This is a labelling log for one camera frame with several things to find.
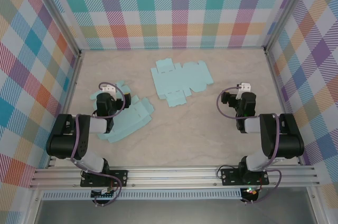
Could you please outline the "light blue paper box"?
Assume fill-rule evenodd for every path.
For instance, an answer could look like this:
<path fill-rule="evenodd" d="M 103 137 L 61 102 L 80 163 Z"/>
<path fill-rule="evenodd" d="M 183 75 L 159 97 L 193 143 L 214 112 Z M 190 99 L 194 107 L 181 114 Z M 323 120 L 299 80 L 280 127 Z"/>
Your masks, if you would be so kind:
<path fill-rule="evenodd" d="M 124 94 L 131 94 L 130 88 L 123 81 L 115 84 L 102 82 L 99 84 L 99 91 L 94 93 L 90 99 L 96 101 L 97 96 L 102 93 L 101 88 L 105 85 L 112 85 L 116 88 L 116 94 L 112 95 L 115 100 L 118 98 L 125 100 Z M 147 98 L 139 99 L 137 95 L 134 95 L 129 108 L 117 112 L 113 118 L 113 128 L 110 133 L 106 133 L 107 122 L 105 119 L 97 117 L 96 102 L 93 107 L 95 110 L 90 118 L 89 133 L 97 134 L 101 140 L 107 140 L 110 143 L 117 142 L 148 124 L 152 120 L 151 114 L 154 112 L 154 107 Z"/>
<path fill-rule="evenodd" d="M 171 58 L 156 61 L 151 68 L 154 85 L 159 99 L 166 100 L 169 107 L 183 105 L 192 92 L 205 91 L 213 84 L 212 76 L 206 63 L 173 63 Z"/>

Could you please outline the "small circuit board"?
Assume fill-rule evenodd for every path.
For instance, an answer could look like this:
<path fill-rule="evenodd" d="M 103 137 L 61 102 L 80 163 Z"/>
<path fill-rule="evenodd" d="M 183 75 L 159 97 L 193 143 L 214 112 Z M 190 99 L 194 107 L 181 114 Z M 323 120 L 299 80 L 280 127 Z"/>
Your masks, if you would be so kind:
<path fill-rule="evenodd" d="M 91 190 L 90 197 L 94 199 L 112 199 L 115 196 L 115 190 L 105 191 L 105 190 Z"/>
<path fill-rule="evenodd" d="M 259 188 L 252 188 L 252 187 L 241 188 L 242 197 L 248 196 L 248 195 L 254 195 L 254 194 L 257 194 L 258 192 L 259 192 Z"/>

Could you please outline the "grey metal sheet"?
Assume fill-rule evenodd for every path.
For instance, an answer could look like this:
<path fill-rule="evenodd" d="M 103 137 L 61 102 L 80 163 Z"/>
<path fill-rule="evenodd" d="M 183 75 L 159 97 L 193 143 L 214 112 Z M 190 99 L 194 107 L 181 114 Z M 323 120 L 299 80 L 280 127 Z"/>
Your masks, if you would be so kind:
<path fill-rule="evenodd" d="M 309 208 L 244 205 L 236 200 L 43 201 L 35 224 L 317 224 Z"/>

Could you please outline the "aluminium side rail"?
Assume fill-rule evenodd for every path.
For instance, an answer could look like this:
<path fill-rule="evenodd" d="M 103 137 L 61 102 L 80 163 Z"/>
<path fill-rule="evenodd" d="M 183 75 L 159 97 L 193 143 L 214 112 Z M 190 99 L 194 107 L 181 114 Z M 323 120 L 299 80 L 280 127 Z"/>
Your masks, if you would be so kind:
<path fill-rule="evenodd" d="M 295 134 L 298 137 L 298 139 L 300 140 L 299 141 L 299 145 L 300 145 L 300 148 L 301 148 L 301 153 L 300 153 L 299 156 L 297 156 L 298 164 L 304 166 L 305 164 L 304 164 L 303 154 L 304 154 L 304 150 L 305 150 L 305 145 L 304 145 L 303 138 L 302 138 L 301 133 L 299 131 L 299 128 L 298 128 L 298 126 L 296 124 L 294 115 L 291 114 L 291 113 L 289 113 L 288 110 L 287 110 L 287 108 L 286 108 L 286 104 L 284 102 L 284 96 L 283 96 L 282 91 L 279 88 L 278 80 L 277 80 L 277 75 L 276 75 L 276 73 L 274 71 L 273 64 L 272 64 L 272 62 L 270 60 L 269 52 L 268 52 L 268 50 L 267 50 L 266 47 L 263 47 L 263 49 L 264 49 L 264 54 L 265 54 L 265 57 L 266 57 L 266 60 L 267 60 L 267 64 L 269 66 L 271 77 L 272 77 L 274 85 L 275 85 L 275 89 L 276 89 L 276 93 L 277 93 L 277 96 L 278 96 L 278 100 L 279 100 L 280 106 L 282 108 L 283 114 L 285 114 L 285 116 L 286 116 L 286 121 L 287 121 L 287 124 L 289 125 L 290 132 L 292 134 Z"/>
<path fill-rule="evenodd" d="M 80 50 L 78 57 L 76 58 L 76 63 L 74 66 L 74 71 L 73 71 L 73 75 L 71 78 L 71 82 L 69 83 L 69 87 L 68 87 L 68 93 L 65 99 L 65 103 L 64 106 L 62 108 L 62 113 L 69 113 L 71 104 L 72 104 L 72 99 L 74 96 L 74 92 L 78 83 L 78 79 L 79 79 L 79 75 L 80 75 L 80 71 L 81 71 L 81 67 L 82 67 L 82 63 L 83 63 L 83 59 L 84 59 L 84 55 L 85 52 L 84 50 Z M 51 157 L 49 156 L 48 161 L 45 165 L 45 169 L 48 168 L 54 168 L 55 166 L 59 166 L 59 167 L 74 167 L 74 165 L 69 162 L 67 159 L 65 160 L 59 160 L 59 163 L 57 163 L 57 158 L 56 157 Z"/>

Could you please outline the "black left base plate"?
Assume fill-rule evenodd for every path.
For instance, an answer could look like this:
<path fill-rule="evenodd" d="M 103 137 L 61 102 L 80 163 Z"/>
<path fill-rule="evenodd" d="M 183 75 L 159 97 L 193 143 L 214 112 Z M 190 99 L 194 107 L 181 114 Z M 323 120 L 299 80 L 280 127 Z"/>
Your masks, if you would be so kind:
<path fill-rule="evenodd" d="M 127 178 L 128 178 L 127 170 L 109 170 L 107 174 L 118 178 L 122 183 L 122 187 L 125 187 L 127 185 Z M 119 183 L 115 179 L 112 179 L 106 176 L 95 175 L 92 173 L 87 173 L 87 172 L 82 171 L 80 186 L 81 187 L 118 187 Z"/>

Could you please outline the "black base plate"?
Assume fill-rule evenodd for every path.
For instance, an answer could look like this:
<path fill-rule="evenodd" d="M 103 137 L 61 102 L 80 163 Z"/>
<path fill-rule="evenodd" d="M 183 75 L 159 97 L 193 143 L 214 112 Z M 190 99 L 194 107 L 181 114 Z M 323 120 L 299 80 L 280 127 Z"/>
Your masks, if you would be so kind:
<path fill-rule="evenodd" d="M 269 185 L 267 172 L 240 172 L 239 169 L 221 169 L 223 186 L 230 185 Z"/>
<path fill-rule="evenodd" d="M 118 178 L 122 183 L 122 187 L 125 187 L 127 185 L 127 178 L 128 178 L 127 170 L 109 170 L 107 174 Z M 118 187 L 119 183 L 115 179 L 112 179 L 106 176 L 95 175 L 92 173 L 87 173 L 87 172 L 82 171 L 80 186 L 81 187 Z"/>

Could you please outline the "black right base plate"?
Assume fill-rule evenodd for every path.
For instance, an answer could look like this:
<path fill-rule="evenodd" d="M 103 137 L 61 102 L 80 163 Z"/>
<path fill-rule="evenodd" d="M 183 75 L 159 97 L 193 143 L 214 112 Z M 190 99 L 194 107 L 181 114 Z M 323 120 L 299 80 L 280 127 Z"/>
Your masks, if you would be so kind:
<path fill-rule="evenodd" d="M 239 169 L 221 169 L 223 186 L 230 185 L 269 185 L 267 172 L 240 172 Z"/>

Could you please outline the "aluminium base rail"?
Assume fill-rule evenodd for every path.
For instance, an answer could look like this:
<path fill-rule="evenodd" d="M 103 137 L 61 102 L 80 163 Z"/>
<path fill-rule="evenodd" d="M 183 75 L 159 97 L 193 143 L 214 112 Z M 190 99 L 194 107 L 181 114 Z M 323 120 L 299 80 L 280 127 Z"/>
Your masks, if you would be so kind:
<path fill-rule="evenodd" d="M 320 179 L 312 166 L 277 165 L 282 173 L 279 187 L 315 187 Z M 222 187 L 216 177 L 216 166 L 158 166 L 158 167 L 113 167 L 127 170 L 125 189 L 210 189 Z M 80 189 L 80 170 L 75 166 L 53 166 L 37 169 L 30 189 Z"/>

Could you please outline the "aluminium frame post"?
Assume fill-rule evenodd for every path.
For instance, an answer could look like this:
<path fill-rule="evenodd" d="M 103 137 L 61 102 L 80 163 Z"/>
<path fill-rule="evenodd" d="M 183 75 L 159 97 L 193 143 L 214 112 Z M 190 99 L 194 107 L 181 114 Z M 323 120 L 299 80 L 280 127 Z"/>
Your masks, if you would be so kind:
<path fill-rule="evenodd" d="M 276 43 L 298 2 L 299 0 L 277 0 L 278 7 L 273 12 L 274 19 L 268 21 L 269 30 L 262 43 L 265 54 L 268 54 Z"/>
<path fill-rule="evenodd" d="M 45 7 L 48 9 L 51 17 L 55 20 L 56 25 L 59 27 L 61 33 L 64 35 L 65 40 L 70 46 L 71 50 L 76 54 L 77 57 L 81 57 L 81 50 L 79 49 L 71 31 L 69 30 L 66 22 L 64 21 L 56 3 L 54 0 L 42 0 Z"/>

